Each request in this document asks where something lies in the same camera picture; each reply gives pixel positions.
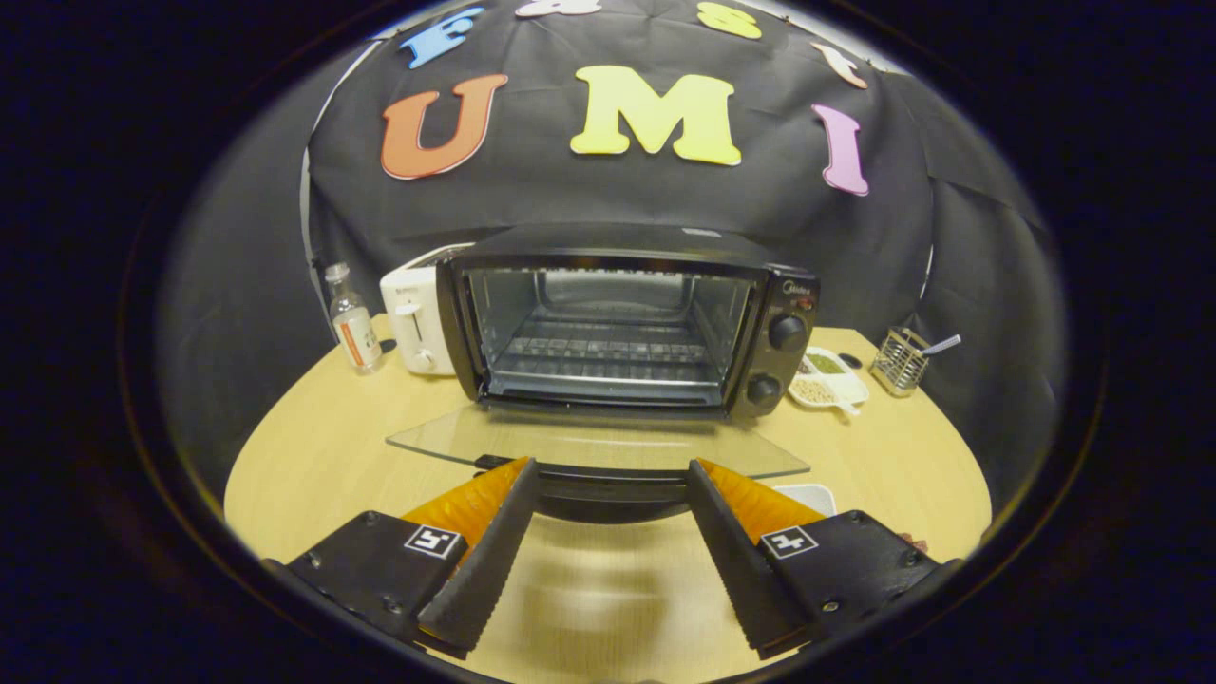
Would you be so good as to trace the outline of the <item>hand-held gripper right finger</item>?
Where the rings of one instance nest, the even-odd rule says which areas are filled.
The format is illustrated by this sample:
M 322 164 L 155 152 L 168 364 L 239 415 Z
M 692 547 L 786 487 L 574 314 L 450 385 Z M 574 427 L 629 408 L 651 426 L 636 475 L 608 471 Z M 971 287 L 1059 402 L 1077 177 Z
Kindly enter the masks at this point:
M 686 482 L 734 618 L 761 658 L 860 637 L 956 567 L 867 512 L 826 516 L 716 462 L 693 460 Z

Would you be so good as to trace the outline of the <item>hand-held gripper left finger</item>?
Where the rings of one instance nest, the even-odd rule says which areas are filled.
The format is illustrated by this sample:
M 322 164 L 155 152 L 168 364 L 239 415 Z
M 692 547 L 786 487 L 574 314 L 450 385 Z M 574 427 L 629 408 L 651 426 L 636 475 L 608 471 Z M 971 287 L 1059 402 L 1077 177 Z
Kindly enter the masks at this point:
M 407 515 L 364 511 L 292 561 L 264 564 L 340 618 L 465 658 L 499 606 L 539 489 L 539 464 L 511 460 Z

